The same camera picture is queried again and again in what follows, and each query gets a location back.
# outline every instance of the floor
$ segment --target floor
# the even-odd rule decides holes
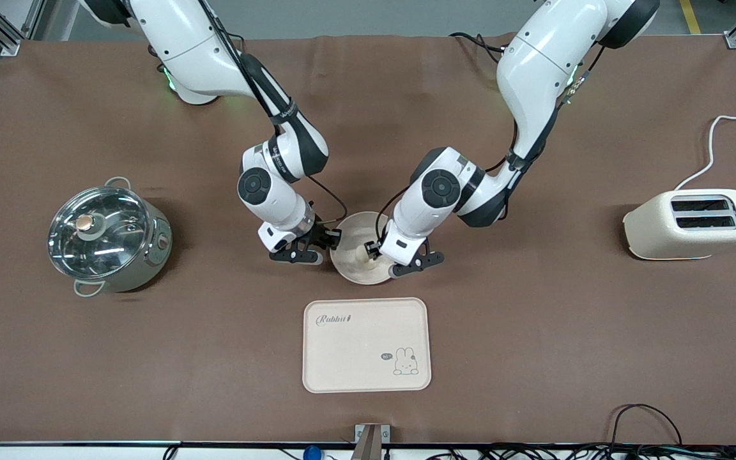
[[[228,29],[246,38],[310,38],[319,35],[441,36],[456,31],[501,35],[519,29],[540,3],[513,0],[433,2],[432,0],[361,0],[330,2],[258,0],[214,2]],[[138,40],[120,30],[105,29],[76,0],[56,0],[49,8],[41,38],[47,40]],[[649,35],[721,33],[736,21],[736,0],[661,0]]]

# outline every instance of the pot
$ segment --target pot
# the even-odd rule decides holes
[[[126,187],[114,185],[121,181]],[[72,277],[76,295],[93,297],[149,282],[169,259],[172,232],[160,210],[116,177],[61,207],[50,223],[47,251],[53,266]]]

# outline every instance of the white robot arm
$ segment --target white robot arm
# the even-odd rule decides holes
[[[394,207],[373,257],[384,254],[400,277],[437,265],[427,236],[450,213],[470,227],[487,227],[507,212],[509,196],[541,154],[558,110],[558,97],[593,44],[617,49],[651,24],[660,0],[548,0],[503,50],[496,78],[517,125],[514,145],[498,174],[453,148],[432,149],[411,175],[409,189]],[[425,246],[425,254],[420,253]]]
[[[201,105],[218,96],[257,99],[275,135],[249,148],[240,162],[237,191],[263,221],[258,231],[278,262],[318,265],[336,248],[339,230],[319,221],[290,183],[317,174],[328,146],[297,104],[254,56],[239,52],[205,0],[79,0],[103,26],[123,26],[146,36],[184,102]]]

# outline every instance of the green light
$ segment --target green light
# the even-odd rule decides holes
[[[578,71],[578,65],[575,66],[575,69],[572,69],[572,73],[570,73],[570,79],[567,80],[567,86],[571,85],[572,82],[575,81],[575,73]]]
[[[169,75],[169,70],[164,67],[164,75],[166,75],[166,79],[169,81],[169,89],[177,92],[178,90],[175,89],[175,84],[172,82],[172,75]]]

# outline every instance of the brown tablecloth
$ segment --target brown tablecloth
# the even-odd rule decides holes
[[[249,50],[324,133],[318,178],[351,212],[379,209],[429,149],[492,165],[509,145],[495,65],[459,39]],[[736,443],[736,247],[643,262],[620,224],[705,163],[718,114],[736,114],[720,37],[608,50],[506,222],[450,218],[432,237],[443,265],[366,287],[330,263],[268,259],[236,196],[240,155],[270,136],[255,101],[179,102],[143,43],[24,43],[0,64],[0,440],[338,440],[388,422],[405,442],[590,441],[619,404],[646,402],[686,442]],[[736,188],[736,123],[719,125],[716,154],[693,186]],[[146,289],[79,299],[47,259],[50,218],[118,174],[169,217],[174,252]],[[427,304],[430,387],[304,390],[307,303],[391,296]],[[672,441],[654,417],[623,420],[619,440]]]

